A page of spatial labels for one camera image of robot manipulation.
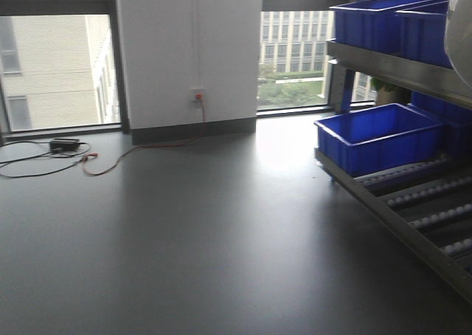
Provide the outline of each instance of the black cable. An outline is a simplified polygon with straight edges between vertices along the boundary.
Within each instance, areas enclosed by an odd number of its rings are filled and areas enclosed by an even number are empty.
[[[4,146],[8,146],[8,145],[16,145],[16,144],[20,144],[20,143],[32,143],[32,144],[37,144],[37,145],[42,145],[42,144],[49,144],[48,142],[36,142],[36,141],[17,141],[17,142],[10,142],[10,143],[6,143],[4,145],[0,145],[0,148],[3,148]],[[80,159],[77,160],[76,162],[74,162],[73,164],[70,164],[66,167],[62,167],[60,169],[56,169],[56,170],[51,170],[51,171],[48,171],[48,172],[45,172],[45,173],[38,173],[38,174],[26,174],[26,175],[7,175],[7,174],[3,174],[3,173],[0,173],[0,177],[3,177],[3,178],[6,178],[6,179],[21,179],[21,178],[33,178],[33,177],[38,177],[38,176],[46,176],[46,175],[51,175],[51,174],[54,174],[54,173],[59,173],[61,171],[64,171],[64,170],[67,170],[67,169],[70,169],[70,168],[73,168],[75,167],[76,165],[80,164],[82,162],[82,156],[84,154],[87,154],[90,150],[91,150],[91,146],[90,144],[86,143],[86,142],[80,142],[79,143],[80,145],[86,145],[86,149],[84,151],[81,151],[81,152],[77,152],[77,153],[73,153],[73,154],[67,154],[67,153],[64,153],[64,152],[60,152],[60,151],[56,151],[56,152],[46,152],[46,153],[42,153],[42,154],[36,154],[34,156],[25,156],[25,157],[22,157],[22,158],[18,158],[18,159],[11,159],[11,160],[7,160],[7,161],[4,161],[4,162],[0,162],[0,170],[5,168],[6,166],[8,165],[11,165],[13,163],[17,163],[17,162],[24,162],[24,161],[27,161],[27,160],[36,160],[36,159],[70,159],[70,158],[74,158],[74,157],[77,157],[77,156],[80,156]]]
[[[47,145],[47,144],[49,144],[48,142],[17,141],[17,142],[9,142],[9,143],[5,143],[4,145],[0,145],[0,149],[2,149],[3,147],[7,147],[8,145],[19,145],[21,143],[32,143],[32,144],[35,144],[35,145]],[[28,160],[28,159],[36,159],[36,158],[40,158],[42,156],[46,156],[47,154],[50,154],[50,152],[46,152],[46,153],[42,153],[42,154],[36,154],[34,156],[25,156],[25,157],[22,157],[22,158],[5,160],[4,162],[0,162],[0,164],[11,163],[11,162],[21,162],[23,160]]]
[[[59,173],[59,172],[61,172],[61,171],[64,171],[64,170],[73,168],[73,167],[75,167],[76,165],[79,165],[81,162],[82,162],[82,159],[77,160],[76,162],[74,162],[74,164],[70,164],[70,165],[68,165],[67,167],[62,167],[61,169],[48,171],[48,172],[46,172],[46,173],[28,174],[28,175],[6,175],[6,174],[3,174],[3,173],[0,173],[0,176],[3,177],[3,178],[6,178],[6,179],[35,178],[35,177],[38,177],[38,176],[46,176],[46,175],[51,175],[51,174]],[[2,165],[2,166],[0,167],[0,169],[4,168],[4,167],[6,167],[7,165],[10,165],[10,164],[12,164],[12,163],[7,163],[7,164],[5,164],[5,165]]]

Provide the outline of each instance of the power adapter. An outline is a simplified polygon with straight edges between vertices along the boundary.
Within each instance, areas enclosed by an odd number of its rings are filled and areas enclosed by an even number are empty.
[[[80,142],[76,138],[54,138],[49,141],[51,153],[75,152],[80,147]]]

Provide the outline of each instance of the blue storage crate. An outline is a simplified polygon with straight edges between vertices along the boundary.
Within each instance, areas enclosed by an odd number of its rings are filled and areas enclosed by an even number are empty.
[[[438,0],[367,0],[331,7],[335,12],[336,41],[373,51],[400,52],[397,10]]]
[[[412,92],[412,108],[444,123],[442,149],[453,158],[472,153],[472,110]]]
[[[398,11],[401,19],[401,56],[452,68],[444,50],[447,12],[447,1]]]
[[[319,150],[351,176],[432,158],[443,124],[390,104],[315,121]]]

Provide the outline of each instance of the white wall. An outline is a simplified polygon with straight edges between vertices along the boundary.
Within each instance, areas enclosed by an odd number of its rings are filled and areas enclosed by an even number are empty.
[[[132,129],[199,122],[189,99],[199,85],[208,121],[255,116],[261,0],[118,5]]]

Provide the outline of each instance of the roller conveyor shelf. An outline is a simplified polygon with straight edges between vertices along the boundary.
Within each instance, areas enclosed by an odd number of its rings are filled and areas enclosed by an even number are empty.
[[[472,167],[439,158],[353,178],[323,169],[472,303]]]

